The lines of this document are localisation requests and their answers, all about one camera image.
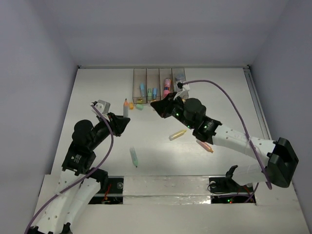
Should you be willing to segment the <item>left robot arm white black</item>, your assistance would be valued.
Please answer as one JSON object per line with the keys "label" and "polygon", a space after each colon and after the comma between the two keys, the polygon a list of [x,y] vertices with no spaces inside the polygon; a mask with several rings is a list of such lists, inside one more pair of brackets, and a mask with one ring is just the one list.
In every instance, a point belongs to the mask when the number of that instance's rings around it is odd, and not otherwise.
{"label": "left robot arm white black", "polygon": [[37,211],[33,218],[41,218],[36,224],[30,223],[25,233],[71,234],[93,196],[107,189],[107,171],[92,166],[94,150],[107,137],[121,136],[130,118],[113,113],[97,118],[97,125],[86,119],[75,124],[55,194]]}

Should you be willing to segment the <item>green highlighter pen top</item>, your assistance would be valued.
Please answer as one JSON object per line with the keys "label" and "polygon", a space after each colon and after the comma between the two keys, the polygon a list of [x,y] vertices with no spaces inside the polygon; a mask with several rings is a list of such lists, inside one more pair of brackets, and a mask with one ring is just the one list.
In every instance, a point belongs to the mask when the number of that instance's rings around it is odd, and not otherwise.
{"label": "green highlighter pen top", "polygon": [[153,97],[152,89],[148,88],[148,90],[147,90],[147,101],[148,102],[152,101],[152,97]]}

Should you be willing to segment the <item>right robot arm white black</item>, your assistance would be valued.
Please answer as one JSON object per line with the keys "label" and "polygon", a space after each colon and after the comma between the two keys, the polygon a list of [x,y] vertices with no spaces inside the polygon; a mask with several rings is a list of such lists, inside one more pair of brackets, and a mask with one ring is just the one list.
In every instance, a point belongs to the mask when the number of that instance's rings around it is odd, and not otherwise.
{"label": "right robot arm white black", "polygon": [[234,150],[257,161],[247,167],[234,165],[228,170],[224,185],[229,191],[259,182],[269,182],[280,188],[289,187],[299,160],[287,139],[267,140],[247,136],[206,116],[206,107],[196,98],[183,101],[180,97],[167,96],[152,102],[151,106],[161,118],[174,117],[192,129],[197,140]]}

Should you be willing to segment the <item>grey orange-tip highlighter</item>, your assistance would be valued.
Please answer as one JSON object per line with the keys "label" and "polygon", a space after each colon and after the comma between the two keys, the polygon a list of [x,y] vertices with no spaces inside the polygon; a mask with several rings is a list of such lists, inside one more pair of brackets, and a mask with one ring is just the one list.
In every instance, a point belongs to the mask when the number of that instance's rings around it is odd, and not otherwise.
{"label": "grey orange-tip highlighter", "polygon": [[123,104],[123,117],[129,116],[128,111],[129,111],[129,103],[127,99],[125,99],[124,104]]}

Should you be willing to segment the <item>blue highlighter pen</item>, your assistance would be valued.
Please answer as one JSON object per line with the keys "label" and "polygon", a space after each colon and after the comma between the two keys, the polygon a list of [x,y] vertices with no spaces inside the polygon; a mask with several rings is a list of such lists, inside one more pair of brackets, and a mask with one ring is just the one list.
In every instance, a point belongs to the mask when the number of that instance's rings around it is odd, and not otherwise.
{"label": "blue highlighter pen", "polygon": [[145,95],[146,95],[144,83],[141,83],[139,88],[140,88],[140,95],[141,95],[142,98],[144,98]]}

